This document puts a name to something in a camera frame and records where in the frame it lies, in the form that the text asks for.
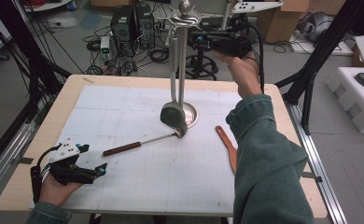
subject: wooden spatula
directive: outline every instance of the wooden spatula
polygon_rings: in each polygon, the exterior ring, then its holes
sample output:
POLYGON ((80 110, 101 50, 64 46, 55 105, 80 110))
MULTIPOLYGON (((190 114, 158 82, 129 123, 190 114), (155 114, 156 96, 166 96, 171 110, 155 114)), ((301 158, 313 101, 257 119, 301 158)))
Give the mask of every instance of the wooden spatula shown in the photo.
POLYGON ((235 172, 237 171, 237 149, 232 145, 231 140, 226 135, 225 131, 221 126, 216 126, 215 130, 217 131, 217 134, 219 134, 220 139, 222 139, 223 144, 225 144, 226 148, 229 151, 229 159, 231 162, 231 169, 235 172))

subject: wooden table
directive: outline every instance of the wooden table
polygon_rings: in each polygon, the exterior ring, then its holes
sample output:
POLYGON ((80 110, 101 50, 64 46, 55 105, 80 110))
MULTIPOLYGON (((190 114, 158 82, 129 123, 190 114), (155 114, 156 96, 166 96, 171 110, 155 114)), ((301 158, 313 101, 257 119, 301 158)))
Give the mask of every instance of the wooden table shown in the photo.
MULTIPOLYGON (((61 130, 67 121, 75 103, 85 86, 110 86, 110 87, 135 87, 169 89, 170 80, 165 78, 145 77, 98 77, 87 75, 73 75, 68 78, 57 100, 39 128, 34 140, 27 149, 24 157, 34 158, 36 164, 40 155, 57 143, 61 130)), ((186 90, 210 90, 236 92, 237 86, 233 82, 186 80, 186 90)), ((278 131, 284 134, 290 141, 300 144, 299 138, 290 120, 284 101, 279 90, 274 85, 265 86, 266 94, 273 98, 273 107, 278 131)), ((7 186, 0 196, 0 210, 27 211, 28 204, 32 200, 30 168, 32 164, 19 164, 15 173, 10 178, 7 186)), ((311 172, 307 165, 305 172, 311 172)), ((312 178, 301 178, 301 184, 311 205, 316 218, 328 215, 321 194, 312 178)))

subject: white foam block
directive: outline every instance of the white foam block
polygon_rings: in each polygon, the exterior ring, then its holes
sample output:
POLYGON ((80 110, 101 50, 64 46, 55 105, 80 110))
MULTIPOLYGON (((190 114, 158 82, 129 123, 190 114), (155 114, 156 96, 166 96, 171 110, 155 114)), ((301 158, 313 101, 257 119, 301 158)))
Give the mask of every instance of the white foam block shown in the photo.
POLYGON ((341 67, 327 85, 355 126, 364 133, 364 87, 354 79, 359 73, 364 73, 364 68, 341 67))

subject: green sleeve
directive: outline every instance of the green sleeve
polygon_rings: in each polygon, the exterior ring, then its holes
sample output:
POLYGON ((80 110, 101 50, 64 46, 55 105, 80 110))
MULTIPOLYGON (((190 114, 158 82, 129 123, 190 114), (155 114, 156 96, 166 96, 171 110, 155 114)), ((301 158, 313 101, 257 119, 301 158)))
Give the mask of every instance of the green sleeve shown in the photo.
POLYGON ((238 143, 234 223, 314 223, 300 183, 307 153, 276 130, 271 98, 244 98, 226 121, 238 143))
POLYGON ((25 224, 67 224, 71 218, 69 211, 51 203, 36 203, 25 224))

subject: cardboard box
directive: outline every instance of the cardboard box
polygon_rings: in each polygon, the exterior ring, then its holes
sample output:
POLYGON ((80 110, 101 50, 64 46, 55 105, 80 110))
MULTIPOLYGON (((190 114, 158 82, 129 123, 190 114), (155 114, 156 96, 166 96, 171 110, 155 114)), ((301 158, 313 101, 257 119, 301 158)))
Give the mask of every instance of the cardboard box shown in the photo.
POLYGON ((328 15, 335 16, 339 13, 340 8, 344 5, 345 0, 310 0, 308 11, 325 12, 328 15))
POLYGON ((134 6, 138 0, 91 0, 91 6, 96 9, 112 10, 115 6, 134 6))
POLYGON ((353 52, 354 52, 352 57, 353 67, 364 67, 364 62, 360 60, 360 51, 357 45, 353 47, 353 52))
POLYGON ((281 7, 259 12, 257 26, 264 40, 269 44, 289 42, 301 14, 307 11, 309 3, 310 0, 284 0, 281 7))

